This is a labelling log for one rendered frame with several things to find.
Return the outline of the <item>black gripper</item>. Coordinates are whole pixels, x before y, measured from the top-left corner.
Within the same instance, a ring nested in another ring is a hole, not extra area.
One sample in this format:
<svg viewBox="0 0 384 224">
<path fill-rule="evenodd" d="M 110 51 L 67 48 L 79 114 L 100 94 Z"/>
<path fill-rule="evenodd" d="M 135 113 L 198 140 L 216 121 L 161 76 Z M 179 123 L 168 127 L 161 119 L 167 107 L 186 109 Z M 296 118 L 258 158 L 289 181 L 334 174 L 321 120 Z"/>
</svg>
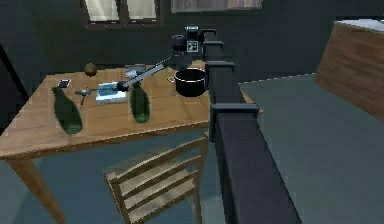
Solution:
<svg viewBox="0 0 384 224">
<path fill-rule="evenodd" d="M 175 70 L 184 70 L 192 64 L 192 55 L 187 52 L 187 41 L 184 35 L 176 34 L 172 36 L 172 59 L 171 57 L 168 57 L 128 81 L 119 81 L 116 84 L 116 90 L 122 92 L 129 91 L 130 86 L 134 83 L 167 68 L 170 61 L 171 67 Z"/>
</svg>

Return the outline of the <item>wooden slatted chair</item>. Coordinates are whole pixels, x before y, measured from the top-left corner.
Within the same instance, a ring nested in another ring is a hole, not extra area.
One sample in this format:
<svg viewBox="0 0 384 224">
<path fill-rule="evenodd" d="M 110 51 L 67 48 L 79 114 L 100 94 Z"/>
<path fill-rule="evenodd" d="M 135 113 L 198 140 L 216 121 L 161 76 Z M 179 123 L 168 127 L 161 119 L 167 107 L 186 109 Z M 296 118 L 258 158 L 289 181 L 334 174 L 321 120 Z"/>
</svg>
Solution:
<svg viewBox="0 0 384 224">
<path fill-rule="evenodd" d="M 103 171 L 125 224 L 145 224 L 174 205 L 192 198 L 196 223 L 202 223 L 200 182 L 208 135 L 177 147 L 159 147 Z"/>
</svg>

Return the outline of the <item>grey box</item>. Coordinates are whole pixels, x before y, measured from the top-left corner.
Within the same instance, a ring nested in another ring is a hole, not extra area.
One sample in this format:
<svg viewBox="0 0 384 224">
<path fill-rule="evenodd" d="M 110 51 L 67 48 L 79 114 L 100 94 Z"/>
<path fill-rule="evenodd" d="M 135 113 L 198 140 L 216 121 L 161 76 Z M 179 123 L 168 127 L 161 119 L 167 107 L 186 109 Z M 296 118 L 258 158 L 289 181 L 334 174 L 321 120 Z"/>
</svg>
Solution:
<svg viewBox="0 0 384 224">
<path fill-rule="evenodd" d="M 135 64 L 135 65 L 125 66 L 125 73 L 126 73 L 127 79 L 132 79 L 145 71 L 146 71 L 145 64 Z"/>
</svg>

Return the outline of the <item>dark green glass bottle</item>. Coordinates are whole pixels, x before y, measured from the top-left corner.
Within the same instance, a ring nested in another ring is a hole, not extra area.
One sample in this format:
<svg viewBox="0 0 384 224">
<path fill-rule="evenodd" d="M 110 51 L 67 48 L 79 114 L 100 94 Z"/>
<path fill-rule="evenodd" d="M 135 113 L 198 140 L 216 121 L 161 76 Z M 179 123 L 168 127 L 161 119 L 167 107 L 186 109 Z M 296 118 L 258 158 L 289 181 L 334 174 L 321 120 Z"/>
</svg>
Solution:
<svg viewBox="0 0 384 224">
<path fill-rule="evenodd" d="M 137 123 L 146 123 L 150 119 L 150 102 L 140 82 L 132 85 L 130 93 L 131 113 Z"/>
<path fill-rule="evenodd" d="M 54 95 L 54 114 L 59 125 L 68 135 L 79 133 L 83 129 L 83 123 L 76 104 L 60 87 L 53 87 L 52 92 Z"/>
</svg>

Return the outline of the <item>black cooking pot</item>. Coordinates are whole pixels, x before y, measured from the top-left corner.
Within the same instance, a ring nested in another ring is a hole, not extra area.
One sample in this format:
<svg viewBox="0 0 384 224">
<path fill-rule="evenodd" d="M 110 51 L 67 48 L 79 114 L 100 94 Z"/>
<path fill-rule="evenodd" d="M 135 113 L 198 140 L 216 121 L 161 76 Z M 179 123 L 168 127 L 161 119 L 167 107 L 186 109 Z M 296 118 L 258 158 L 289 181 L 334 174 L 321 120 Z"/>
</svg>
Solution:
<svg viewBox="0 0 384 224">
<path fill-rule="evenodd" d="M 198 97 L 205 91 L 205 71 L 198 68 L 187 68 L 177 71 L 167 80 L 175 84 L 176 91 L 184 97 Z"/>
</svg>

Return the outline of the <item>brown round potato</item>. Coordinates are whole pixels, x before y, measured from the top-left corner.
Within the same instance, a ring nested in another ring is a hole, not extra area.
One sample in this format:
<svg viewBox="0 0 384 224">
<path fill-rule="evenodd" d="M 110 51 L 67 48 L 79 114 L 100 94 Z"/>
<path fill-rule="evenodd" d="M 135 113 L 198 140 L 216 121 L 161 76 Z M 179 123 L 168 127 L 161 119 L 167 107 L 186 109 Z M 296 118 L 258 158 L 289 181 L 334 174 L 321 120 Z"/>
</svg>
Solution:
<svg viewBox="0 0 384 224">
<path fill-rule="evenodd" d="M 85 69 L 84 69 L 84 73 L 88 76 L 88 77 L 93 77 L 97 74 L 97 67 L 95 64 L 93 63 L 88 63 L 86 66 L 85 66 Z"/>
</svg>

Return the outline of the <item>brown framed window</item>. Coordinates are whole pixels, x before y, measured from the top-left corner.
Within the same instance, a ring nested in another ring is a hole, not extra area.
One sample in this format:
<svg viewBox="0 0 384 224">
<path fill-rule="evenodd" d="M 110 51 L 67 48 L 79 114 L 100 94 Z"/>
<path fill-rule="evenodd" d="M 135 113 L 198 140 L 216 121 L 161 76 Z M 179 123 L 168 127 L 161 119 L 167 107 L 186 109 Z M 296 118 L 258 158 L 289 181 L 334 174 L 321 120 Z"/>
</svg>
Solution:
<svg viewBox="0 0 384 224">
<path fill-rule="evenodd" d="M 161 26 L 161 0 L 78 0 L 86 29 L 146 28 Z"/>
</svg>

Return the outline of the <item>wooden table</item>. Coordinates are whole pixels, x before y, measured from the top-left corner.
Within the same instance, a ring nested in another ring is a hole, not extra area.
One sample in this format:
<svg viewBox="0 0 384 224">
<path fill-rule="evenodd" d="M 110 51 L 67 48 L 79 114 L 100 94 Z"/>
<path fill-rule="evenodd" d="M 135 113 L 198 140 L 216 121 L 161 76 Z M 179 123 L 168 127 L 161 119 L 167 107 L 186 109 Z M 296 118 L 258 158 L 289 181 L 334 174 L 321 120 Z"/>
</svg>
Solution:
<svg viewBox="0 0 384 224">
<path fill-rule="evenodd" d="M 209 122 L 209 94 L 196 98 L 180 96 L 174 84 L 168 81 L 174 74 L 174 70 L 166 69 L 143 81 L 143 88 L 151 102 L 151 120 L 145 124 L 134 121 L 128 101 L 98 104 L 93 96 L 81 100 L 74 94 L 80 88 L 96 88 L 100 83 L 123 79 L 123 68 L 100 70 L 92 78 L 83 72 L 48 75 L 0 135 L 0 160 L 11 166 L 57 224 L 66 224 L 60 205 L 33 160 L 206 128 Z M 75 135 L 66 134 L 54 115 L 51 89 L 62 79 L 71 81 L 64 93 L 78 106 L 83 121 L 82 131 Z"/>
</svg>

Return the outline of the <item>dark grey ladle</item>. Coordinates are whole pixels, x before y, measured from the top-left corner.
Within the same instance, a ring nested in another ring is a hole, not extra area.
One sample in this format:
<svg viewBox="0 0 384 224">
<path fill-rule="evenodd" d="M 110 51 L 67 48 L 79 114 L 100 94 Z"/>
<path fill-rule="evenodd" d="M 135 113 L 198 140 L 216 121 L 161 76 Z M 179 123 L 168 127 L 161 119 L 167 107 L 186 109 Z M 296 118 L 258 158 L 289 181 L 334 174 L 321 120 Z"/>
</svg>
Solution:
<svg viewBox="0 0 384 224">
<path fill-rule="evenodd" d="M 98 90 L 97 88 L 96 89 L 89 89 L 88 87 L 86 89 L 82 89 L 82 90 L 76 90 L 74 91 L 74 93 L 76 95 L 79 95 L 82 97 L 82 100 L 81 100 L 81 104 L 80 105 L 83 105 L 84 104 L 84 101 L 85 101 L 85 97 L 92 94 L 94 91 Z"/>
</svg>

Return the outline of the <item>wooden counter with white top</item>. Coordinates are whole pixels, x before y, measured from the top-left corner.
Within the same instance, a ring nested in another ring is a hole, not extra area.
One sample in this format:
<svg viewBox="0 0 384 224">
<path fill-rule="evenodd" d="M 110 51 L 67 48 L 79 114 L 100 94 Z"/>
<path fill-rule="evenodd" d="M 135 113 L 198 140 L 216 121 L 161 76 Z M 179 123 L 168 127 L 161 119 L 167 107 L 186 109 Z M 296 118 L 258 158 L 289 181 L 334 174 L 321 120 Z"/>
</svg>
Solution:
<svg viewBox="0 0 384 224">
<path fill-rule="evenodd" d="M 384 121 L 384 31 L 335 21 L 315 82 Z"/>
</svg>

